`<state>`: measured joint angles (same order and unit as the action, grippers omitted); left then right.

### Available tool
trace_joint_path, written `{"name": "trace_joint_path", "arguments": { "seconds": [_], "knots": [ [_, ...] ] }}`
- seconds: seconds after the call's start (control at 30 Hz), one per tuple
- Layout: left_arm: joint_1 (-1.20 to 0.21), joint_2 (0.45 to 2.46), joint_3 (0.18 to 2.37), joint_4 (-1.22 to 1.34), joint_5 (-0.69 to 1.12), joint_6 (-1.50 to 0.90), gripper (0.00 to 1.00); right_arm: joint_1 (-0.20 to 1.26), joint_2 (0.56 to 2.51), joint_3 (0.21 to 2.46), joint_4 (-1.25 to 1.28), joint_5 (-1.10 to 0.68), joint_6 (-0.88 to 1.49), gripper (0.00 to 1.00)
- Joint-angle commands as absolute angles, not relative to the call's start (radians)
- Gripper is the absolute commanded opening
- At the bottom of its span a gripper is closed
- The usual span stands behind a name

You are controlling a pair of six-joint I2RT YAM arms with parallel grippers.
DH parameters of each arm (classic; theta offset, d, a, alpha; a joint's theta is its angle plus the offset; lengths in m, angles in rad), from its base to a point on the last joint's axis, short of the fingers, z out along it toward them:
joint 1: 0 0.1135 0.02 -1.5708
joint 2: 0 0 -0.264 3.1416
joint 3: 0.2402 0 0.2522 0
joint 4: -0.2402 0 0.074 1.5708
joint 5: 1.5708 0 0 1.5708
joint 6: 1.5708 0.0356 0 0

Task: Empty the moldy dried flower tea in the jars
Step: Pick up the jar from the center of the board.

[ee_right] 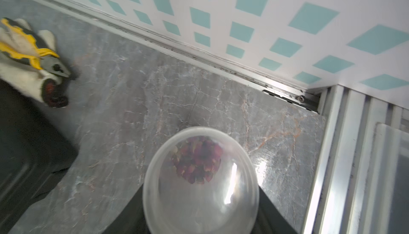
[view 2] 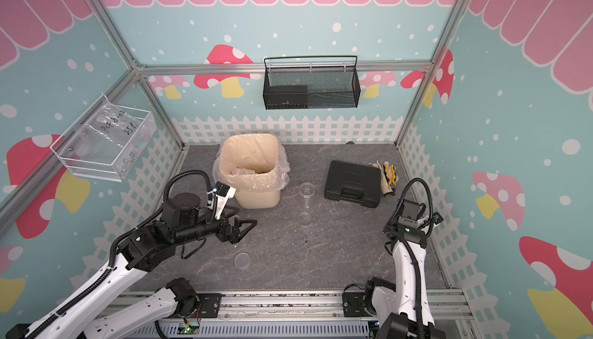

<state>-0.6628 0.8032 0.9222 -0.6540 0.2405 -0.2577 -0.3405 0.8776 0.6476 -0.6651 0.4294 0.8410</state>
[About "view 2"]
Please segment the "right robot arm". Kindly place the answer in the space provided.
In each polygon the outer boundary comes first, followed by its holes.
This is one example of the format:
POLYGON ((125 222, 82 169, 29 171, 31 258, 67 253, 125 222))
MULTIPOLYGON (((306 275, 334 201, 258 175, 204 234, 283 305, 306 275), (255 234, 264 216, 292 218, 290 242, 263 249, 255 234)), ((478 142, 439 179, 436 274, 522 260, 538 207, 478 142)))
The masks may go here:
POLYGON ((374 277, 365 287, 365 309, 377 318, 370 338, 446 337, 435 327, 425 277, 428 238, 441 221, 428 183, 409 180, 382 231, 389 239, 385 248, 395 263, 395 282, 374 277))

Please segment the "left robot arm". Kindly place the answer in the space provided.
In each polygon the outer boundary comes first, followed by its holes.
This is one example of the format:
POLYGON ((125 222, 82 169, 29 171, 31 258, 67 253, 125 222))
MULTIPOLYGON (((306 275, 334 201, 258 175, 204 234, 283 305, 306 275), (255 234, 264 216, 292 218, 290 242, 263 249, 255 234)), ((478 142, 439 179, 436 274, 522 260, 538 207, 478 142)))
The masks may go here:
POLYGON ((227 207, 234 190, 213 185, 207 173, 190 170, 165 185, 159 208, 145 221, 116 237, 108 261, 66 301, 31 324, 16 324, 8 338, 120 338, 149 323, 178 316, 197 317, 204 305, 185 278, 177 278, 150 297, 106 317, 99 315, 131 285, 174 257, 185 244, 214 235, 239 243, 256 220, 238 220, 227 207))

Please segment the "clear plastic jar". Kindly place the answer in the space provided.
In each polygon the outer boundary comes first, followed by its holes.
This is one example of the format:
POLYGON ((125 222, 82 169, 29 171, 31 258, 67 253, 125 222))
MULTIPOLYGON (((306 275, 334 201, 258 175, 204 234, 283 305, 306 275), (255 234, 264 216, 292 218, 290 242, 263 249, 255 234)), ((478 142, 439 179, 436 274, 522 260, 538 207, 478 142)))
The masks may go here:
POLYGON ((301 208, 304 211, 310 211, 315 204, 315 186, 310 182, 305 182, 299 186, 299 200, 301 208))

